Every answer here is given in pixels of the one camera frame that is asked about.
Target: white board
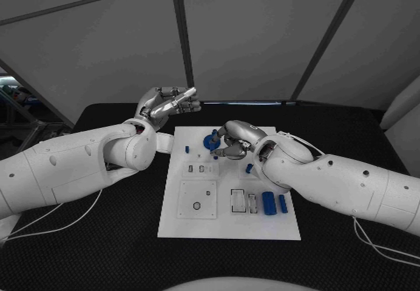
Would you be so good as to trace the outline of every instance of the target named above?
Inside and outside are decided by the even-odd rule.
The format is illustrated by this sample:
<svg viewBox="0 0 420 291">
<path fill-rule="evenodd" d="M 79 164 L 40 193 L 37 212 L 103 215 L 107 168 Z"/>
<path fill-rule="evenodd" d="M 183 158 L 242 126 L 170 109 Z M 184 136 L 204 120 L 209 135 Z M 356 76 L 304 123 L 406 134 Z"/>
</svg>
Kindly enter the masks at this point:
<svg viewBox="0 0 420 291">
<path fill-rule="evenodd" d="M 220 127 L 175 128 L 158 237 L 301 240 L 291 193 L 286 194 L 289 212 L 282 213 L 279 193 L 275 192 L 278 214 L 265 215 L 262 194 L 272 190 L 252 174 L 246 173 L 252 154 L 249 153 L 242 161 L 229 158 L 216 160 L 204 147 L 204 137 Z M 260 128 L 269 135 L 276 134 L 275 127 Z M 201 164 L 206 166 L 204 172 L 197 172 L 196 168 Z M 191 188 L 185 184 L 200 185 L 194 188 L 197 197 L 191 195 Z M 232 212 L 233 189 L 245 189 L 246 213 Z M 249 194 L 256 194 L 258 197 L 258 214 L 250 213 Z"/>
</svg>

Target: silver robotic hand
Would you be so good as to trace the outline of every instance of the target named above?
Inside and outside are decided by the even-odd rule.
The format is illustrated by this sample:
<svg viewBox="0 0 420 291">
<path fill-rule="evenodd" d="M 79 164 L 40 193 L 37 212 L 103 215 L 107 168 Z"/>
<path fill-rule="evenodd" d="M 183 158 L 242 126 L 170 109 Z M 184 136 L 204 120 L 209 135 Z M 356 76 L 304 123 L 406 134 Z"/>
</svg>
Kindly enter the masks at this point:
<svg viewBox="0 0 420 291">
<path fill-rule="evenodd" d="M 157 151 L 172 151 L 174 136 L 157 132 L 170 115 L 200 110 L 196 88 L 154 88 L 123 124 L 50 139 L 0 161 L 0 219 L 77 200 L 146 170 Z M 107 170 L 107 162 L 120 168 Z"/>
<path fill-rule="evenodd" d="M 253 172 L 278 193 L 292 188 L 331 210 L 385 223 L 420 236 L 420 179 L 336 155 L 312 156 L 288 133 L 268 135 L 247 122 L 229 121 L 214 140 L 230 159 L 253 153 Z"/>
<path fill-rule="evenodd" d="M 141 99 L 135 118 L 159 130 L 170 115 L 201 110 L 197 89 L 184 87 L 152 88 Z"/>
<path fill-rule="evenodd" d="M 234 120 L 229 121 L 217 131 L 210 143 L 217 143 L 223 136 L 229 147 L 211 151 L 211 155 L 229 159 L 245 159 L 247 151 L 255 152 L 259 141 L 268 136 L 268 133 L 247 122 Z"/>
</svg>

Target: black tablecloth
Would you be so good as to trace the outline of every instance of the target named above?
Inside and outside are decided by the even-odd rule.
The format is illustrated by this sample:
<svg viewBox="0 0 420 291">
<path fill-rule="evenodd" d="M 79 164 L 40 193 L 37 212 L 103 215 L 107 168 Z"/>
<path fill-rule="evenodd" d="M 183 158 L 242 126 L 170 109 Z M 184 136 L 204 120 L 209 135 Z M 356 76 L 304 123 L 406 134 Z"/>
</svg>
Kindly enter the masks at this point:
<svg viewBox="0 0 420 291">
<path fill-rule="evenodd" d="M 96 104 L 76 131 L 128 120 L 136 104 Z M 204 106 L 171 117 L 180 125 L 223 125 L 239 119 L 276 126 L 327 153 L 408 173 L 369 110 L 354 107 Z M 6 243 L 0 288 L 6 290 L 162 290 L 217 276 L 276 279 L 320 290 L 419 290 L 420 268 L 379 255 L 357 238 L 353 218 L 292 192 L 302 241 L 158 238 L 171 156 L 158 153 L 151 168 L 109 187 L 87 217 L 67 230 Z M 66 204 L 24 233 L 66 226 L 87 211 L 97 194 Z M 30 210 L 18 227 L 53 207 Z M 420 238 L 361 221 L 374 243 L 420 254 Z"/>
</svg>

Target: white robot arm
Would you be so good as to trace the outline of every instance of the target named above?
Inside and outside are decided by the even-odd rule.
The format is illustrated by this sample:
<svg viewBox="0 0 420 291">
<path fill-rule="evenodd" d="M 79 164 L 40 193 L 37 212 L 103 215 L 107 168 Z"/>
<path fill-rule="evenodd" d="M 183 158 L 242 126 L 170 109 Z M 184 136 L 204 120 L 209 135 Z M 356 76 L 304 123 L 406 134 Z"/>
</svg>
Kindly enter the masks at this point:
<svg viewBox="0 0 420 291">
<path fill-rule="evenodd" d="M 196 88 L 154 88 L 133 119 L 40 143 L 0 161 L 0 219 L 90 195 L 148 169 L 174 136 L 157 131 L 171 114 L 201 110 Z M 122 166 L 107 171 L 106 162 Z"/>
<path fill-rule="evenodd" d="M 243 121 L 229 121 L 216 134 L 229 148 L 216 156 L 239 159 L 253 152 L 253 174 L 275 190 L 292 188 L 331 210 L 382 222 L 420 236 L 420 179 L 336 155 L 314 158 L 284 132 L 268 136 Z"/>
</svg>

